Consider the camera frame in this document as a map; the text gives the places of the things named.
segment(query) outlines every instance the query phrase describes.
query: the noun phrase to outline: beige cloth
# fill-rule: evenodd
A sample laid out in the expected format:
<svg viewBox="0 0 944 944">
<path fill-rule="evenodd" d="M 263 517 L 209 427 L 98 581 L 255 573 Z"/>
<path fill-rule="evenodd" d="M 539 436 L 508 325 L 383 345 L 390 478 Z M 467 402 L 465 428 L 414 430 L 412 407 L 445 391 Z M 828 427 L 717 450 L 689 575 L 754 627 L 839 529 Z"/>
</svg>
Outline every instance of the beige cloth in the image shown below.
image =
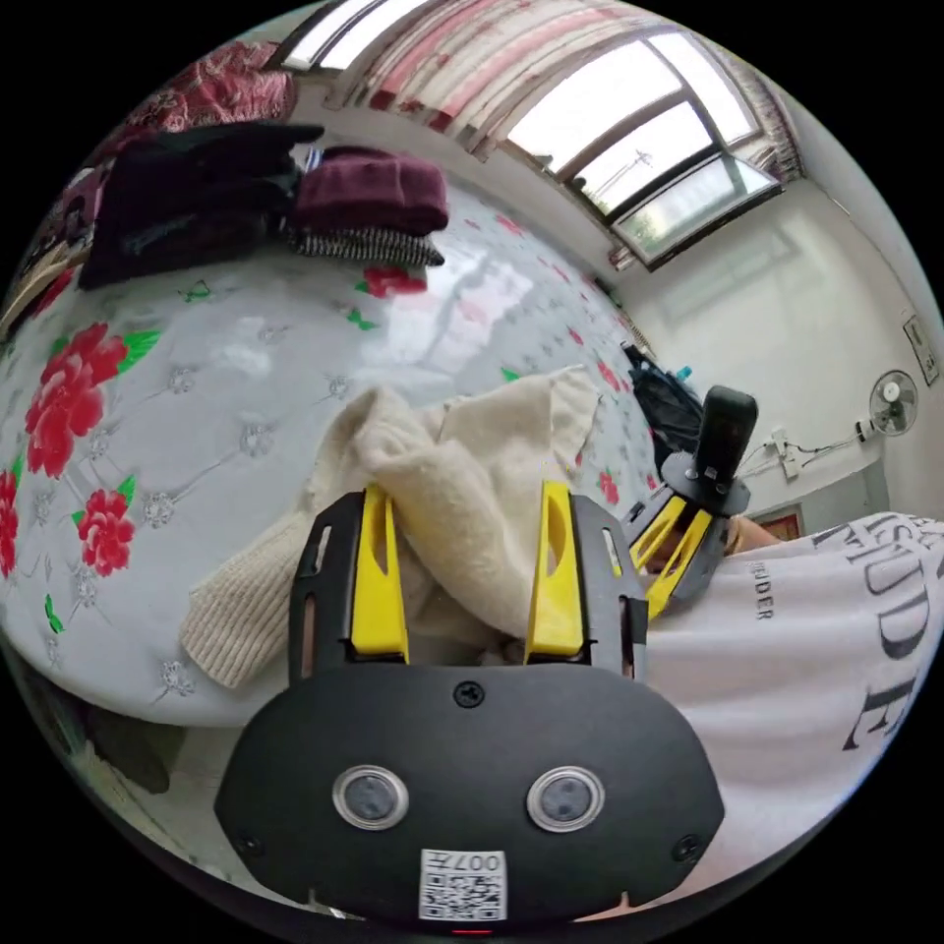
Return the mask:
<svg viewBox="0 0 944 944">
<path fill-rule="evenodd" d="M 236 687 L 282 649 L 291 582 L 317 514 L 376 482 L 393 499 L 410 633 L 480 650 L 527 634 L 541 486 L 565 481 L 599 393 L 582 367 L 411 408 L 387 388 L 328 430 L 295 507 L 191 593 L 184 649 Z"/>
<path fill-rule="evenodd" d="M 67 268 L 84 263 L 91 246 L 70 250 L 65 243 L 57 243 L 23 277 L 14 289 L 13 299 L 0 318 L 0 338 L 26 309 L 27 305 L 44 292 Z"/>
</svg>

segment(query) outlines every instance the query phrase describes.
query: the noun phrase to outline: screw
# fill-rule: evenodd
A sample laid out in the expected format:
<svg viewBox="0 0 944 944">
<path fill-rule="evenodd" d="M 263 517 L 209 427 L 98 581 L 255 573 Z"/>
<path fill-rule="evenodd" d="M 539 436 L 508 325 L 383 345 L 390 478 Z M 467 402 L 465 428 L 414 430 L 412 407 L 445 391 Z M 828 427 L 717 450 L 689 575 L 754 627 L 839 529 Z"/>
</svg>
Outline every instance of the screw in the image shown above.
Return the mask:
<svg viewBox="0 0 944 944">
<path fill-rule="evenodd" d="M 485 701 L 485 689 L 477 681 L 464 681 L 452 693 L 460 708 L 478 708 Z"/>
<path fill-rule="evenodd" d="M 241 833 L 236 837 L 234 845 L 236 846 L 236 852 L 241 856 L 258 858 L 266 851 L 266 847 L 260 840 L 256 839 L 254 836 L 247 836 L 245 833 Z"/>
<path fill-rule="evenodd" d="M 676 862 L 695 862 L 701 852 L 701 840 L 697 836 L 682 836 L 673 846 L 672 858 Z"/>
</svg>

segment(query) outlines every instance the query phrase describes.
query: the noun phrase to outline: power outlet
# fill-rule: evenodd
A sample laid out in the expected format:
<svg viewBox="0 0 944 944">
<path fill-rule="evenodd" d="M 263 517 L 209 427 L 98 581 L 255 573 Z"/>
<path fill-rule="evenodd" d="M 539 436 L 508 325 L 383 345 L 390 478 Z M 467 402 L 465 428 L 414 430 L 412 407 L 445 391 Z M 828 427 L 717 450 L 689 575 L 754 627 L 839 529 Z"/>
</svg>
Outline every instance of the power outlet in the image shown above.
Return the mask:
<svg viewBox="0 0 944 944">
<path fill-rule="evenodd" d="M 770 431 L 770 442 L 773 443 L 777 454 L 783 459 L 787 455 L 787 431 L 778 426 Z"/>
<path fill-rule="evenodd" d="M 787 476 L 787 481 L 792 482 L 793 479 L 797 478 L 799 475 L 802 466 L 797 458 L 797 450 L 794 449 L 787 440 L 787 431 L 782 426 L 771 430 L 770 442 L 777 450 L 777 455 L 780 458 L 780 464 L 784 468 L 784 475 Z"/>
<path fill-rule="evenodd" d="M 787 476 L 788 482 L 792 482 L 793 479 L 798 478 L 802 466 L 797 458 L 797 451 L 791 445 L 787 447 L 787 453 L 781 457 L 780 461 L 784 467 L 784 475 Z"/>
</svg>

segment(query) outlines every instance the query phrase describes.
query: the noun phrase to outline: green leaf print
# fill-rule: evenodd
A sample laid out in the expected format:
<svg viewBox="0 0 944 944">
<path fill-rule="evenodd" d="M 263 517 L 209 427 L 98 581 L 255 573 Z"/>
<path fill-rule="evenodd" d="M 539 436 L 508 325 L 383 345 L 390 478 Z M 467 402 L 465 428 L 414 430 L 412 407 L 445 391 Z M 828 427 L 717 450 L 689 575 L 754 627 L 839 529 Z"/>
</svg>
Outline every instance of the green leaf print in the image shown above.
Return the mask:
<svg viewBox="0 0 944 944">
<path fill-rule="evenodd" d="M 379 325 L 375 324 L 374 322 L 364 321 L 364 316 L 361 314 L 360 310 L 357 308 L 351 310 L 351 314 L 347 316 L 347 320 L 351 322 L 353 325 L 356 325 L 357 327 L 359 327 L 362 331 L 370 331 L 370 330 L 373 330 L 375 327 L 379 327 Z"/>
<path fill-rule="evenodd" d="M 43 609 L 46 611 L 46 620 L 49 622 L 49 628 L 58 635 L 66 627 L 56 616 L 56 611 L 52 606 L 52 597 L 50 597 L 48 593 L 46 594 L 46 601 Z"/>
<path fill-rule="evenodd" d="M 135 477 L 133 475 L 129 475 L 128 478 L 125 479 L 125 481 L 122 482 L 117 489 L 115 489 L 119 495 L 123 495 L 125 497 L 125 501 L 128 503 L 128 508 L 131 507 L 131 502 L 135 500 L 135 489 L 137 486 L 138 483 L 135 480 Z"/>
<path fill-rule="evenodd" d="M 122 340 L 128 348 L 128 353 L 118 365 L 119 374 L 124 374 L 134 367 L 150 351 L 160 340 L 160 331 L 137 331 L 134 334 L 126 334 Z"/>
<path fill-rule="evenodd" d="M 14 460 L 13 465 L 10 468 L 10 472 L 13 474 L 13 481 L 16 484 L 16 487 L 20 487 L 20 479 L 23 477 L 23 454 L 20 453 Z"/>
<path fill-rule="evenodd" d="M 187 289 L 186 292 L 178 292 L 178 294 L 190 305 L 193 302 L 200 302 L 203 301 L 204 298 L 209 298 L 212 292 L 209 286 L 201 279 L 196 285 L 192 285 Z"/>
</svg>

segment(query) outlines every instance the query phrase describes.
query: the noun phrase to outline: folded clothes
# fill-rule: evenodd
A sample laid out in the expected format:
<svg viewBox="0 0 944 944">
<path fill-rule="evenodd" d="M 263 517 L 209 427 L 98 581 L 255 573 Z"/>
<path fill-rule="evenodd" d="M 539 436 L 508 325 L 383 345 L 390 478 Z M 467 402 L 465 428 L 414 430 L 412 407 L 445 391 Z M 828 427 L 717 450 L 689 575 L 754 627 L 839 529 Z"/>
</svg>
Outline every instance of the folded clothes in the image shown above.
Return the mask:
<svg viewBox="0 0 944 944">
<path fill-rule="evenodd" d="M 342 229 L 328 233 L 285 229 L 288 245 L 300 256 L 384 263 L 418 268 L 442 266 L 445 258 L 429 236 L 410 236 L 392 229 Z"/>
<path fill-rule="evenodd" d="M 108 175 L 79 286 L 251 249 L 265 235 L 261 221 L 294 204 L 299 170 L 290 150 L 321 133 L 314 125 L 244 122 L 130 142 Z"/>
<path fill-rule="evenodd" d="M 92 253 L 79 285 L 98 288 L 193 266 L 208 266 L 248 256 L 266 238 L 262 213 L 203 212 L 180 216 L 131 233 L 117 253 Z"/>
<path fill-rule="evenodd" d="M 429 236 L 448 226 L 443 173 L 428 161 L 368 147 L 329 147 L 302 176 L 296 229 L 390 229 Z"/>
<path fill-rule="evenodd" d="M 387 388 L 362 394 L 331 425 L 294 507 L 191 592 L 184 649 L 220 684 L 253 677 L 286 643 L 292 579 L 316 516 L 371 482 L 395 507 L 411 637 L 479 653 L 503 634 L 524 638 L 542 484 L 565 479 L 599 396 L 583 368 L 425 409 Z"/>
</svg>

